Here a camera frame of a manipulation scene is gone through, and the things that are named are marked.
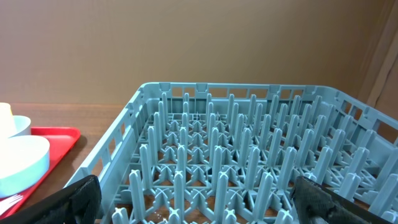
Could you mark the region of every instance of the red tray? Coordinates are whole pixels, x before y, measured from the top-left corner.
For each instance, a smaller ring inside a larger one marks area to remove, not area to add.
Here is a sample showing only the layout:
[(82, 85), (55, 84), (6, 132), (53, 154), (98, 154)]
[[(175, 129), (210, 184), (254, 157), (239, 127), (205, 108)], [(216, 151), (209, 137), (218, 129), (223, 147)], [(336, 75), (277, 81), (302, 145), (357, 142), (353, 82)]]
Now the red tray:
[(12, 208), (7, 210), (0, 216), (0, 219), (6, 218), (14, 214), (29, 198), (30, 195), (37, 189), (37, 187), (43, 182), (43, 180), (51, 173), (54, 167), (61, 161), (61, 159), (69, 152), (73, 145), (77, 142), (80, 137), (80, 131), (77, 128), (65, 128), (65, 127), (33, 127), (31, 129), (32, 135), (43, 136), (50, 142), (50, 166), (49, 170), (44, 176), (33, 186), (18, 193), (23, 195), (24, 198), (15, 204)]

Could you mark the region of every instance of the plastic plate rack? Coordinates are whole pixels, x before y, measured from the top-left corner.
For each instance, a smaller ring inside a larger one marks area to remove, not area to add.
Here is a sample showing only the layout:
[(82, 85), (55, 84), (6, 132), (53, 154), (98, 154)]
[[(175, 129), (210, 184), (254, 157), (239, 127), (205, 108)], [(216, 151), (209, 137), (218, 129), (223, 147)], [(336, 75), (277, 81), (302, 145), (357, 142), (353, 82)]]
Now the plastic plate rack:
[(305, 175), (398, 223), (398, 140), (382, 123), (398, 129), (327, 86), (146, 83), (67, 185), (102, 162), (100, 223), (297, 223)]

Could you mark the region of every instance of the brown wall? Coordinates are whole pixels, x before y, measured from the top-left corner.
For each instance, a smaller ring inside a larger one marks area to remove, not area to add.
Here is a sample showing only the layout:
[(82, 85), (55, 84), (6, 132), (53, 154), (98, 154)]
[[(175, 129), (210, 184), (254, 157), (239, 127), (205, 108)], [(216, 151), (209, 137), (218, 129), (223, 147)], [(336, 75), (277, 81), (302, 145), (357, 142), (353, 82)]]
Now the brown wall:
[(357, 96), (382, 0), (2, 0), (0, 101), (125, 103), (145, 82)]

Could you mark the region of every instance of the table surface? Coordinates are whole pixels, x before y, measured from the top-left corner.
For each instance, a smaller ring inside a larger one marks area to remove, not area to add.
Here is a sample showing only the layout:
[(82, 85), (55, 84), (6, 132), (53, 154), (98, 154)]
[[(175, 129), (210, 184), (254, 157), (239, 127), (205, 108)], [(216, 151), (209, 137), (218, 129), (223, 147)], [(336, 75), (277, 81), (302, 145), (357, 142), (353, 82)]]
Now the table surface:
[[(28, 116), (32, 120), (32, 126), (76, 127), (81, 132), (81, 137), (75, 146), (29, 197), (21, 210), (63, 188), (120, 113), (123, 106), (124, 105), (11, 103), (12, 113)], [(152, 205), (153, 200), (153, 197), (146, 197), (146, 205)], [(210, 208), (214, 207), (213, 197), (209, 198), (207, 202)], [(129, 212), (132, 208), (130, 205), (119, 205), (118, 207), (120, 206), (127, 207)], [(157, 211), (156, 214), (147, 217), (147, 220), (159, 222), (163, 217), (167, 218), (168, 215), (169, 211), (163, 207)], [(277, 212), (273, 209), (268, 209), (266, 215), (276, 216)], [(239, 215), (237, 215), (237, 218), (238, 222), (246, 223)], [(197, 223), (208, 221), (204, 215), (196, 210), (188, 217), (185, 217), (185, 219), (186, 221), (190, 220), (191, 222)]]

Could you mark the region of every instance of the dish rack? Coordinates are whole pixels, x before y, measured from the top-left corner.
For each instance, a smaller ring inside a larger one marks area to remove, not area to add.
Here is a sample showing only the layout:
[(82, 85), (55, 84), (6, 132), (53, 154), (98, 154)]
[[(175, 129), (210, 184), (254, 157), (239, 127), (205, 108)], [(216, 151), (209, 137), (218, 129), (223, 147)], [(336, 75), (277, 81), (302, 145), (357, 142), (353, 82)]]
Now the dish rack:
[(67, 185), (102, 161), (100, 223), (295, 223), (305, 175), (397, 223), (398, 140), (381, 124), (398, 129), (327, 86), (146, 83)]

